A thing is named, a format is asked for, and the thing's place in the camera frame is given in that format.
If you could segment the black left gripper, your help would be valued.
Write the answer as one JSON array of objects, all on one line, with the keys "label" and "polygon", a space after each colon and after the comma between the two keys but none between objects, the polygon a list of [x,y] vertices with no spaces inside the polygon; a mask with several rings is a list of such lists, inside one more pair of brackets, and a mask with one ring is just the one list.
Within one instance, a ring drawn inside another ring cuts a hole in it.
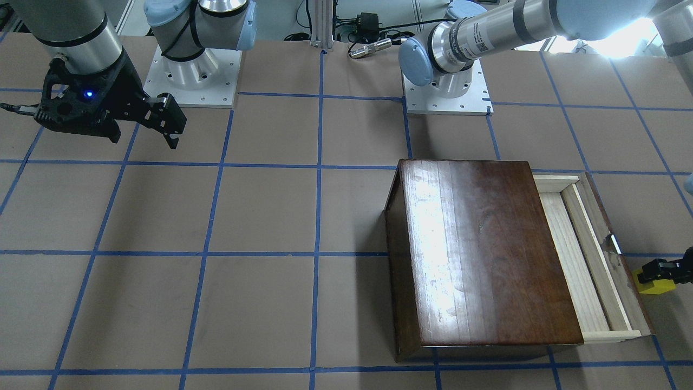
[{"label": "black left gripper", "polygon": [[638,282],[645,284],[653,281],[673,281],[674,284],[692,282],[692,254],[693,247],[688,247],[681,259],[664,260],[654,259],[641,268]]}]

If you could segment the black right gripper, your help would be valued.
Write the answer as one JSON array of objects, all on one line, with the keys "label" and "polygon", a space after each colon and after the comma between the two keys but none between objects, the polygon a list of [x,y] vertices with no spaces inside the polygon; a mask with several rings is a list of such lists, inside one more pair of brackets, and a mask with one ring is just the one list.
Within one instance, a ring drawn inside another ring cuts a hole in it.
[{"label": "black right gripper", "polygon": [[45,75],[41,101],[33,118],[60,133],[107,138],[117,143],[117,120],[134,121],[158,131],[170,149],[176,149],[187,117],[170,93],[148,97],[126,50],[114,64],[89,75],[67,69],[57,55]]}]

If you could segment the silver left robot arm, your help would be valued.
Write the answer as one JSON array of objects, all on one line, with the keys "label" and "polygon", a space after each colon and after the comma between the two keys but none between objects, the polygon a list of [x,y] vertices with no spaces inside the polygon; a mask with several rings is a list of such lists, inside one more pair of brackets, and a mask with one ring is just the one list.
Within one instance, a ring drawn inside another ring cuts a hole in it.
[{"label": "silver left robot arm", "polygon": [[409,82],[428,86],[485,55],[553,36],[601,40],[648,15],[653,15],[665,54],[691,88],[690,1],[514,1],[475,16],[436,22],[406,39],[398,61]]}]

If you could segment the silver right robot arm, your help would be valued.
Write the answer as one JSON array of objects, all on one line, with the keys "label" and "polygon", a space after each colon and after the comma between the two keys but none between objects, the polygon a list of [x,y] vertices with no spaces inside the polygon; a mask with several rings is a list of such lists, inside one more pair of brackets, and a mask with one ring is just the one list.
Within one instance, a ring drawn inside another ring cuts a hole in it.
[{"label": "silver right robot arm", "polygon": [[[11,1],[52,56],[41,101],[2,108],[32,116],[44,128],[117,143],[118,121],[158,131],[176,149],[187,118],[175,96],[143,88],[106,10],[97,1]],[[146,1],[166,74],[176,87],[203,86],[218,73],[213,49],[248,51],[257,27],[255,1]]]}]

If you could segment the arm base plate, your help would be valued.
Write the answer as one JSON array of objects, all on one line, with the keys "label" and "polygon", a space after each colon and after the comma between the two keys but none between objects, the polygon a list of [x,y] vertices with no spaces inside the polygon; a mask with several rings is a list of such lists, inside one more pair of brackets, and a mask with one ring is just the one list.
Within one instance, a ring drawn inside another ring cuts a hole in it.
[{"label": "arm base plate", "polygon": [[176,62],[157,47],[144,91],[152,97],[168,92],[181,108],[233,108],[242,54],[206,49],[196,59]]},{"label": "arm base plate", "polygon": [[494,113],[481,60],[476,60],[470,69],[440,76],[426,86],[416,86],[404,75],[402,82],[409,114]]}]

